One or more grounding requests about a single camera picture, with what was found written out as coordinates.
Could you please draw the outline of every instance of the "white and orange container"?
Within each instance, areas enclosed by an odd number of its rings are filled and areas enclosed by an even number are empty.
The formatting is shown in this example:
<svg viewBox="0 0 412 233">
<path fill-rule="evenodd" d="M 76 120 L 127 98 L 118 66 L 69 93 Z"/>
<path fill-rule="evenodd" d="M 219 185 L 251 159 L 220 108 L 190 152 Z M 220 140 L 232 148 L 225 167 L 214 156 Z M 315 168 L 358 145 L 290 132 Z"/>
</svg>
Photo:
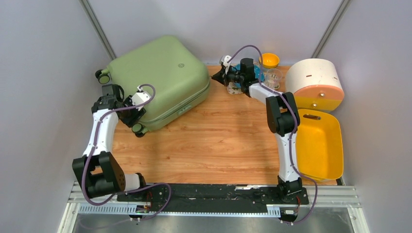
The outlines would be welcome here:
<svg viewBox="0 0 412 233">
<path fill-rule="evenodd" d="M 294 64 L 286 74 L 286 91 L 293 93 L 298 108 L 330 112 L 344 98 L 335 66 L 311 58 Z"/>
</svg>

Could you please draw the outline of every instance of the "wall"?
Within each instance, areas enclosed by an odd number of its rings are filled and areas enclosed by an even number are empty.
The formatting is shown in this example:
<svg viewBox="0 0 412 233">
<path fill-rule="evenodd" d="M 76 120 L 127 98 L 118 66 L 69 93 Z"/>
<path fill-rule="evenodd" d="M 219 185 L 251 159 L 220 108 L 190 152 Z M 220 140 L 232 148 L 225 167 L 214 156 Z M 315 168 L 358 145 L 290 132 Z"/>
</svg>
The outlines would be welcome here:
<svg viewBox="0 0 412 233">
<path fill-rule="evenodd" d="M 56 232 L 109 59 L 78 1 L 5 1 L 0 13 L 0 229 Z"/>
<path fill-rule="evenodd" d="M 216 64 L 247 44 L 281 63 L 310 58 L 342 0 L 89 0 L 115 54 L 165 34 Z M 253 49 L 239 58 L 258 58 Z"/>
<path fill-rule="evenodd" d="M 411 1 L 354 0 L 320 58 L 345 91 L 345 171 L 373 233 L 410 232 L 412 182 Z"/>
</svg>

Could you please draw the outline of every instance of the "suitcase zipper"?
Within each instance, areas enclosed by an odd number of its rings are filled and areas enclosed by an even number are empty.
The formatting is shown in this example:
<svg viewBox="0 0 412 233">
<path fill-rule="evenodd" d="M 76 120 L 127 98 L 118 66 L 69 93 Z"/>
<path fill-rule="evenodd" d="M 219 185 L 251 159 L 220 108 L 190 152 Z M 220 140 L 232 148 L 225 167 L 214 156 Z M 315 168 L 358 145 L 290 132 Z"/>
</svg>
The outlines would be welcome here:
<svg viewBox="0 0 412 233">
<path fill-rule="evenodd" d="M 198 92 L 194 97 L 190 98 L 188 101 L 186 101 L 184 104 L 182 104 L 181 107 L 186 106 L 188 103 L 190 103 L 190 102 L 192 102 L 193 100 L 195 100 L 196 98 L 198 98 L 204 91 L 206 91 L 206 90 L 209 88 L 209 86 L 210 86 L 210 79 L 209 79 L 209 82 L 207 83 L 206 88 L 204 88 L 203 90 L 201 90 L 200 92 Z M 170 112 L 169 114 L 167 114 L 166 116 L 161 116 L 161 117 L 155 118 L 155 119 L 153 119 L 153 120 L 148 120 L 148 121 L 140 121 L 140 123 L 142 123 L 142 124 L 145 124 L 145 123 L 148 124 L 148 123 L 152 123 L 152 122 L 155 122 L 155 121 L 158 121 L 158 120 L 164 120 L 164 119 L 170 117 L 170 115 L 174 114 L 175 112 L 176 112 L 176 111 L 171 111 L 171 112 Z"/>
</svg>

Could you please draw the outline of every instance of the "wooden table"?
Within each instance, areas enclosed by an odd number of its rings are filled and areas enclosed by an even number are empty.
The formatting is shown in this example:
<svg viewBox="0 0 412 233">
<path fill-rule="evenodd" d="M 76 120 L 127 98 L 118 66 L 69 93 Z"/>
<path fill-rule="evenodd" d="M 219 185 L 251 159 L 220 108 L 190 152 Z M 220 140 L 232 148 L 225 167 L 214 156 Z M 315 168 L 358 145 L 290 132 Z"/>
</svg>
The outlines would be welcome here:
<svg viewBox="0 0 412 233">
<path fill-rule="evenodd" d="M 220 67 L 208 69 L 212 75 Z M 285 76 L 289 67 L 279 69 Z M 277 184 L 279 173 L 265 106 L 213 80 L 203 103 L 159 131 L 137 138 L 119 123 L 113 155 L 125 173 L 140 172 L 149 183 Z"/>
</svg>

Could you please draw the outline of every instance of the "gray floor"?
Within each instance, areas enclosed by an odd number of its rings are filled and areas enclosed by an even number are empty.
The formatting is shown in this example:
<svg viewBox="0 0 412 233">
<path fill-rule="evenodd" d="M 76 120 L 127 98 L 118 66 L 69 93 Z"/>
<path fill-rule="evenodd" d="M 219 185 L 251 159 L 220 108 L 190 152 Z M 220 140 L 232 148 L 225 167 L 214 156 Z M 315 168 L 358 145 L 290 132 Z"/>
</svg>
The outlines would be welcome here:
<svg viewBox="0 0 412 233">
<path fill-rule="evenodd" d="M 303 217 L 307 209 L 301 208 Z M 79 215 L 87 227 L 100 227 L 127 219 L 117 215 Z M 353 233 L 346 208 L 318 208 L 303 223 L 294 226 L 281 224 L 276 218 L 265 217 L 195 217 L 195 216 L 156 216 L 136 225 L 125 222 L 110 228 L 88 230 L 76 224 L 74 233 Z"/>
</svg>

